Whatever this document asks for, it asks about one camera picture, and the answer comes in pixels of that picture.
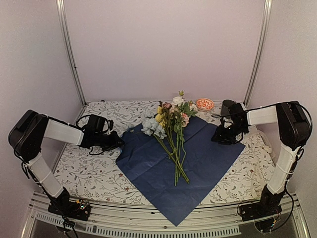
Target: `floral pattern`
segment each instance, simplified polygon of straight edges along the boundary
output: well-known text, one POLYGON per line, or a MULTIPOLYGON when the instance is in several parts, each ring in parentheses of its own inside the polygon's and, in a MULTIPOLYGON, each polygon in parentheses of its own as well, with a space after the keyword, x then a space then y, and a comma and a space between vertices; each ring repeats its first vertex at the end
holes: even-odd
MULTIPOLYGON (((84 115, 96 114, 113 120, 113 129, 122 135, 131 125, 138 125, 144 120, 145 111, 155 113, 158 104, 156 101, 92 102, 86 106, 84 115)), ((215 103, 210 112, 199 112, 198 116, 219 125, 220 121, 211 115, 219 114, 220 109, 221 103, 215 103)), ((86 122, 87 118, 82 119, 79 125, 86 122)), ((245 136, 242 143, 245 149, 201 205, 243 201, 252 199, 252 194, 260 196, 273 173, 274 163, 259 133, 245 136)), ((152 206, 117 167, 115 160, 120 149, 97 156, 91 156, 89 152, 85 148, 67 145, 54 172, 72 196, 152 206)), ((93 149, 93 153, 98 152, 98 148, 93 149)))

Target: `vertical metal post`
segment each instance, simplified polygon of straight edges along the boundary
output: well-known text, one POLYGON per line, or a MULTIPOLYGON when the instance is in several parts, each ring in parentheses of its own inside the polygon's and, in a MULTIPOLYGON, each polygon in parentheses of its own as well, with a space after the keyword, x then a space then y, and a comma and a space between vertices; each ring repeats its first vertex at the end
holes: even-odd
POLYGON ((243 101, 246 107, 250 103, 252 91, 253 91, 255 81, 257 78, 257 74, 259 71, 260 61, 261 61, 262 52, 263 52, 263 48, 264 48, 264 42, 265 42, 265 38, 266 38, 266 32, 268 29, 269 17, 270 17, 270 13, 271 13, 271 5, 272 5, 272 0, 265 0, 261 34, 260 34, 257 55, 256 55, 256 59, 255 59, 254 64, 253 64, 253 69, 252 69, 248 89, 247 89, 247 92, 246 92, 246 95, 245 95, 244 101, 243 101))
POLYGON ((86 105, 86 99, 84 96, 83 88, 82 88, 81 83, 79 81, 77 67, 75 64, 75 59, 74 59, 73 51, 71 48, 69 32, 68 32, 68 27, 67 27, 67 21, 66 21, 64 0, 56 0, 56 2, 57 2, 57 10, 58 10, 58 15, 59 15, 60 26, 61 26, 62 34, 64 37, 64 42, 65 42, 65 46, 66 46, 68 60, 70 63, 72 74, 73 74, 76 90, 78 93, 79 100, 80 100, 81 104, 84 106, 84 105, 86 105))

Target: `blue cloth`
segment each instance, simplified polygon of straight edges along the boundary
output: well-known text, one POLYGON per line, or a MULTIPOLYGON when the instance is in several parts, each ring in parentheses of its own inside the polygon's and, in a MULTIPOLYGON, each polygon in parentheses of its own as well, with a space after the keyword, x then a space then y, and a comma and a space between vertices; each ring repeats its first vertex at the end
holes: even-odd
POLYGON ((116 163, 135 187, 175 226, 179 225, 221 180, 244 149, 241 143, 211 142, 216 126, 192 117, 184 130, 187 152, 183 177, 174 185, 175 164, 153 136, 125 132, 125 146, 116 163))

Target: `orange bowl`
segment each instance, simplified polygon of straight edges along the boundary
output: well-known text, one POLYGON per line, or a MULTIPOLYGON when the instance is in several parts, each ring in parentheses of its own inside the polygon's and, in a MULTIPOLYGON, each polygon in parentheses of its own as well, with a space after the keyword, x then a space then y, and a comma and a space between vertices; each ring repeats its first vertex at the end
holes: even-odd
POLYGON ((200 98, 200 99, 198 99, 196 101, 196 105, 197 105, 199 110, 205 111, 205 112, 210 111, 214 107, 213 101, 208 99, 208 98, 200 98))

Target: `artificial flower bouquet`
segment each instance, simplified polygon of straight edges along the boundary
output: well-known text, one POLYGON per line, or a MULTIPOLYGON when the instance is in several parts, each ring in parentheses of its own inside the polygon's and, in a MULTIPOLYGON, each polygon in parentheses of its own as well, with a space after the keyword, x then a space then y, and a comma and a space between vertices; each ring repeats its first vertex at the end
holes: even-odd
POLYGON ((179 96, 173 98, 171 103, 159 102, 158 113, 155 117, 154 114, 146 112, 146 119, 142 122, 141 131, 146 135, 154 136, 175 163, 175 186, 181 176, 189 183, 189 178, 183 168, 186 157, 184 128, 189 123, 189 118, 196 115, 197 110, 194 102, 185 101, 184 91, 179 91, 179 96), (168 141, 169 147, 164 144, 165 139, 168 141))

